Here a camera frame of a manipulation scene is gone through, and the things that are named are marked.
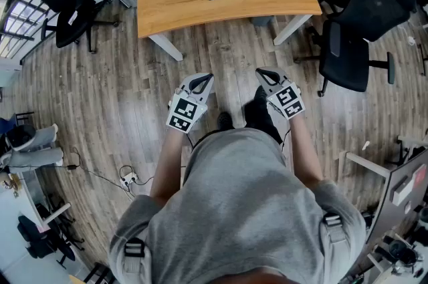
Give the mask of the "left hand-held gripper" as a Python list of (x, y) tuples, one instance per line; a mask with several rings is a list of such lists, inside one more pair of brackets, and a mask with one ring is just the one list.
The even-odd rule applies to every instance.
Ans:
[(187, 76), (182, 86), (174, 92), (169, 103), (169, 115), (166, 125), (188, 134), (192, 127), (207, 111), (207, 98), (214, 83), (211, 73), (196, 73)]

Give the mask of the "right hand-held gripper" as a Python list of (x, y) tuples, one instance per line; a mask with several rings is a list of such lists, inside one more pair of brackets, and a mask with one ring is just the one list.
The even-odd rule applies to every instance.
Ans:
[(279, 67), (260, 67), (255, 71), (267, 94), (267, 102), (285, 119), (291, 119), (305, 110), (301, 91)]

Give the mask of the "person's left forearm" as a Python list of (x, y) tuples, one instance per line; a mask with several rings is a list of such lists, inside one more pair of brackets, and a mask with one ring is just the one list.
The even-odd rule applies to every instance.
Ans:
[(168, 128), (150, 189), (150, 196), (162, 206), (180, 190), (183, 138), (182, 132)]

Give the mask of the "person's right forearm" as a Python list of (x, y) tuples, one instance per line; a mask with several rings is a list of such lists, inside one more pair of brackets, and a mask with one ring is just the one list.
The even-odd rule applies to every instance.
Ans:
[(289, 120), (295, 176), (307, 187), (314, 188), (323, 180), (322, 168), (312, 143), (303, 114)]

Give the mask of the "person's right leg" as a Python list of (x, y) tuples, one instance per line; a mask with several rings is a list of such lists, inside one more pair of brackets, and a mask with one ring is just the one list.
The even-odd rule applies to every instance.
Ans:
[(254, 98), (244, 105), (245, 127), (261, 130), (270, 135), (278, 144), (283, 142), (278, 129), (274, 126), (267, 107), (267, 94), (262, 86), (259, 86)]

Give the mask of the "person's leg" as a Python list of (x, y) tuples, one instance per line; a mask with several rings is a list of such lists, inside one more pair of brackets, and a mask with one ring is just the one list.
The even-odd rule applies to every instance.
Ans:
[(267, 94), (262, 86), (259, 86), (254, 98), (244, 105), (245, 127), (261, 130), (270, 135), (278, 144), (283, 142), (278, 129), (274, 126), (267, 107)]
[(58, 133), (58, 125), (53, 124), (50, 127), (36, 130), (34, 140), (30, 145), (30, 148), (38, 148), (46, 146), (56, 141)]
[(36, 151), (13, 151), (10, 157), (6, 158), (6, 166), (10, 173), (26, 172), (37, 168), (55, 164), (61, 166), (64, 153), (61, 148), (46, 148)]
[(232, 129), (234, 129), (234, 126), (233, 126), (233, 120), (231, 115), (228, 112), (222, 112), (217, 117), (217, 129), (204, 135), (200, 140), (196, 142), (193, 148), (198, 146), (204, 139), (206, 139), (212, 134), (216, 134), (218, 132), (224, 132)]

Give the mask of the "person's left leg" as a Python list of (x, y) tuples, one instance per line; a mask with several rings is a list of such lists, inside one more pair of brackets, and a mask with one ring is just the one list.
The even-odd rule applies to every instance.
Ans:
[(232, 129), (234, 129), (234, 126), (233, 126), (233, 120), (231, 115), (228, 112), (222, 112), (217, 117), (217, 129), (204, 135), (200, 140), (196, 142), (193, 148), (198, 146), (204, 139), (206, 139), (212, 134), (216, 134), (218, 132), (224, 132)]

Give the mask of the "black mesh office chair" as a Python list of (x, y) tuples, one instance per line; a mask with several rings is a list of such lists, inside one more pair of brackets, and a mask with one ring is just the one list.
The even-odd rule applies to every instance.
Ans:
[(365, 92), (370, 67), (385, 69), (389, 84), (395, 82), (392, 53), (384, 61), (371, 60), (369, 43), (378, 40), (392, 28), (409, 20), (416, 11), (417, 0), (350, 0), (339, 13), (332, 13), (323, 23), (322, 33), (307, 29), (320, 54), (299, 57), (294, 61), (317, 60), (324, 81), (318, 95), (323, 97), (333, 83), (355, 92)]

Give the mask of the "white power strip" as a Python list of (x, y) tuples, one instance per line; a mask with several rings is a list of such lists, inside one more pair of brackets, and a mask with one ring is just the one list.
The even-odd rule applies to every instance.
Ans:
[(135, 173), (129, 172), (126, 175), (120, 175), (120, 184), (121, 187), (126, 191), (130, 192), (130, 185), (135, 182), (137, 179)]

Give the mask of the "person's grey shirt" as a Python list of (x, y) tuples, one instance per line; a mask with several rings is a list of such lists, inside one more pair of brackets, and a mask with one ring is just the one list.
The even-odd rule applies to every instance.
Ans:
[(337, 284), (365, 239), (362, 215), (333, 182), (307, 188), (271, 136), (241, 128), (194, 149), (183, 187), (166, 205), (134, 199), (109, 262), (120, 284), (209, 284), (255, 269)]

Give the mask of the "grey desk partition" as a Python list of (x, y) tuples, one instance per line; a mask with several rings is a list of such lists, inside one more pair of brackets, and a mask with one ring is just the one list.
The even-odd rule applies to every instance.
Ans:
[[(393, 190), (406, 178), (414, 179), (414, 187), (408, 197), (399, 205), (392, 203)], [(385, 180), (385, 193), (380, 199), (366, 242), (371, 243), (387, 231), (399, 225), (403, 219), (422, 203), (428, 189), (428, 149), (404, 165), (391, 171)]]

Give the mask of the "small white box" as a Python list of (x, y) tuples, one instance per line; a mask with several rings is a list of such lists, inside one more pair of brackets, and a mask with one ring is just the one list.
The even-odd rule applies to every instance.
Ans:
[(392, 203), (399, 206), (412, 192), (415, 180), (406, 178), (400, 185), (393, 190)]

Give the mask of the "black framed window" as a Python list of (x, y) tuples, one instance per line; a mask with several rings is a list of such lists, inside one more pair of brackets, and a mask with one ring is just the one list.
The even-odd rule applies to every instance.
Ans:
[(55, 16), (42, 0), (0, 0), (0, 57), (21, 57), (40, 41), (42, 23)]

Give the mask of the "black swivel chair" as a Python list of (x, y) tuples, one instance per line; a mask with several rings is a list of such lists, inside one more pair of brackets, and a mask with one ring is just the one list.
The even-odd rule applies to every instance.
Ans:
[(75, 221), (75, 219), (69, 219), (67, 216), (60, 214), (43, 229), (26, 216), (20, 215), (18, 217), (17, 230), (27, 243), (25, 248), (32, 258), (44, 259), (48, 255), (59, 251), (62, 257), (56, 262), (66, 269), (64, 266), (66, 259), (70, 261), (76, 260), (72, 246), (79, 251), (85, 251), (85, 248), (79, 246), (79, 244), (83, 245), (85, 240), (75, 238), (71, 230)]

